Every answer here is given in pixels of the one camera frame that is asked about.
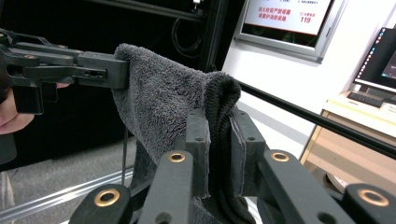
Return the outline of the wall poster sign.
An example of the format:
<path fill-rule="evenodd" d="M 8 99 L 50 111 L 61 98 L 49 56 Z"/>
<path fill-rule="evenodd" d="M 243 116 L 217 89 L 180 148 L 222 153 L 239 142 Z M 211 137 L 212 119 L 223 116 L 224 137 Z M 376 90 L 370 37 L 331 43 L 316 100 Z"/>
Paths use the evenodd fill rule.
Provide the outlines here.
<path fill-rule="evenodd" d="M 321 63 L 348 0 L 246 0 L 234 38 Z"/>

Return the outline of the computer monitor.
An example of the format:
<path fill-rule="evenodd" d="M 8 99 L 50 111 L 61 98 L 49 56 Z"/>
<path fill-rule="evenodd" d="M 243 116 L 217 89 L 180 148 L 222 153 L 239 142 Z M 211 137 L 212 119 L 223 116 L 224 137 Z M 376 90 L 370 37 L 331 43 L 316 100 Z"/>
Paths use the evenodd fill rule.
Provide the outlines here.
<path fill-rule="evenodd" d="M 378 31 L 353 82 L 396 93 L 396 29 L 382 27 Z"/>

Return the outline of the white chair base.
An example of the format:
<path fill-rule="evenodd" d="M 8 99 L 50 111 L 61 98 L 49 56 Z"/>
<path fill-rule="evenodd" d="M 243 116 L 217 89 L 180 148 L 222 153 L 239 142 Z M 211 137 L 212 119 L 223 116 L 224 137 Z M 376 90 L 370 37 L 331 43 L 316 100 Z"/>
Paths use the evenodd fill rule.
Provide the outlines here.
<path fill-rule="evenodd" d="M 323 185 L 327 189 L 336 190 L 340 193 L 344 193 L 347 188 L 347 182 L 343 179 L 332 175 L 332 174 L 325 174 L 322 177 Z"/>

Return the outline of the aluminium floor rail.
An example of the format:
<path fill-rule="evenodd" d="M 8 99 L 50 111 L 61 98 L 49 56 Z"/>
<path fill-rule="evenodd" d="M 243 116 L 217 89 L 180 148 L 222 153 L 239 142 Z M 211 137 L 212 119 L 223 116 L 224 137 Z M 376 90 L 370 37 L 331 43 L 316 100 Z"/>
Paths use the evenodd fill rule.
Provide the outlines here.
<path fill-rule="evenodd" d="M 128 179 L 132 178 L 133 173 L 133 168 L 128 169 L 125 174 L 122 171 L 117 171 L 110 175 L 105 175 L 103 177 L 78 184 L 74 187 L 62 189 L 28 203 L 22 203 L 20 205 L 7 208 L 0 211 L 0 224 L 5 224 L 9 221 L 30 216 L 34 213 L 41 212 L 58 204 L 74 201 L 75 199 L 85 196 L 92 190 L 106 184 L 126 183 Z"/>

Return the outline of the black metal frame crossbar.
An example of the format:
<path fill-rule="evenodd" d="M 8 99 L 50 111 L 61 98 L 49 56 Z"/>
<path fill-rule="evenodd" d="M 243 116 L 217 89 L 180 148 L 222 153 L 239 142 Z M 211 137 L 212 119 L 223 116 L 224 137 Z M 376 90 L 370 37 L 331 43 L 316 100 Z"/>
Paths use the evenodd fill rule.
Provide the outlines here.
<path fill-rule="evenodd" d="M 297 116 L 301 119 L 305 119 L 310 121 L 322 128 L 325 128 L 333 133 L 337 133 L 348 140 L 351 140 L 355 143 L 361 144 L 365 147 L 368 147 L 375 152 L 378 152 L 382 155 L 385 155 L 391 159 L 396 160 L 396 147 L 392 146 L 389 143 L 386 143 L 382 140 L 369 136 L 366 133 L 359 132 L 352 128 L 349 128 L 341 123 L 336 121 L 326 119 L 314 112 L 311 112 L 305 108 L 302 108 L 298 105 L 292 104 L 286 100 L 283 100 L 279 97 L 276 97 L 268 92 L 261 91 L 257 88 L 254 88 L 242 81 L 239 81 L 239 85 L 241 90 L 276 107 L 279 107 L 283 110 L 286 110 Z"/>

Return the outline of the light wooden desk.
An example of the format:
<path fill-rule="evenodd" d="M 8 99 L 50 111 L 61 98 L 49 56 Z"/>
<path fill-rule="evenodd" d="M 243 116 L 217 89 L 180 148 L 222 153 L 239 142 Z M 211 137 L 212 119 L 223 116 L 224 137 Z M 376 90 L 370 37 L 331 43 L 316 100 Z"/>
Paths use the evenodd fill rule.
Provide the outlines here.
<path fill-rule="evenodd" d="M 321 116 L 383 141 L 396 153 L 396 103 L 375 107 L 342 93 L 327 101 Z M 349 184 L 367 183 L 396 195 L 396 159 L 323 126 L 312 132 L 300 162 L 339 191 Z"/>

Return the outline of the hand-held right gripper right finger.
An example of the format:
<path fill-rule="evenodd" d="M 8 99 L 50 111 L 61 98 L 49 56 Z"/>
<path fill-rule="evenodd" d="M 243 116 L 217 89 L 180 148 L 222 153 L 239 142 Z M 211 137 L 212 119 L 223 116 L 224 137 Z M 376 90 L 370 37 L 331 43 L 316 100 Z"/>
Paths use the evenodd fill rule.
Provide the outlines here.
<path fill-rule="evenodd" d="M 236 196 L 255 196 L 256 161 L 265 149 L 265 140 L 245 111 L 232 109 L 231 180 Z"/>

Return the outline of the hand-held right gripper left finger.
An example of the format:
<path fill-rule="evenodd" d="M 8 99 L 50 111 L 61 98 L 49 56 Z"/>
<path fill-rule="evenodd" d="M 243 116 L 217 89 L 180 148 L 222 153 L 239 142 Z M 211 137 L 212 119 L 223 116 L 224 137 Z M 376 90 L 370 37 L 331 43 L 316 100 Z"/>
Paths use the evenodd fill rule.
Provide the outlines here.
<path fill-rule="evenodd" d="M 175 149 L 188 151 L 193 157 L 193 195 L 198 198 L 209 196 L 209 124 L 204 110 L 194 109 L 188 113 L 186 133 L 178 136 Z"/>

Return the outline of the black metal frame strut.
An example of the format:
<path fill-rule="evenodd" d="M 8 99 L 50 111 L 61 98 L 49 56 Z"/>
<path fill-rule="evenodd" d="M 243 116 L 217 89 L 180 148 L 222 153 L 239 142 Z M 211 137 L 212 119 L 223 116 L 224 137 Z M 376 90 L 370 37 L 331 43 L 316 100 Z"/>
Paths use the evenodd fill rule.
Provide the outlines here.
<path fill-rule="evenodd" d="M 211 0 L 205 20 L 205 34 L 198 68 L 204 72 L 216 69 L 219 42 L 229 0 Z"/>

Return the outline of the dark grey fleece towel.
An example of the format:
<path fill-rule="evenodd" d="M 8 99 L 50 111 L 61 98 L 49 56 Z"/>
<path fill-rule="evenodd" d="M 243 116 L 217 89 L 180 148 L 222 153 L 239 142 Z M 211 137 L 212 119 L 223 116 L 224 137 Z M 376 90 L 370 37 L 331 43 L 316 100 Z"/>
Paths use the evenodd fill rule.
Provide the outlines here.
<path fill-rule="evenodd" d="M 129 63 L 129 88 L 114 90 L 119 115 L 136 138 L 131 189 L 154 177 L 163 153 L 187 130 L 187 115 L 202 108 L 209 125 L 208 194 L 194 200 L 194 224 L 256 224 L 246 200 L 233 194 L 230 112 L 240 86 L 220 71 L 204 73 L 148 49 L 121 44 L 115 57 Z"/>

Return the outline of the black keyboard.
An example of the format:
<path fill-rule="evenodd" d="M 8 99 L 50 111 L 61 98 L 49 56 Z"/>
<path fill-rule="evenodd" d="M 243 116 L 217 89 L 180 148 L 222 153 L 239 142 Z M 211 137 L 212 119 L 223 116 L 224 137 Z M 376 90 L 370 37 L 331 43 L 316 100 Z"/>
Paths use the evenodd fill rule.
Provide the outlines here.
<path fill-rule="evenodd" d="M 383 104 L 383 101 L 380 100 L 380 99 L 376 99 L 374 97 L 367 96 L 367 95 L 364 95 L 364 94 L 360 94 L 360 93 L 357 93 L 357 92 L 354 92 L 354 91 L 351 91 L 347 95 L 347 98 L 351 99 L 351 100 L 355 100 L 355 101 L 361 102 L 361 103 L 364 103 L 364 104 L 367 104 L 367 105 L 371 105 L 371 106 L 374 106 L 374 107 L 377 107 L 377 108 L 380 108 L 382 106 L 382 104 Z"/>

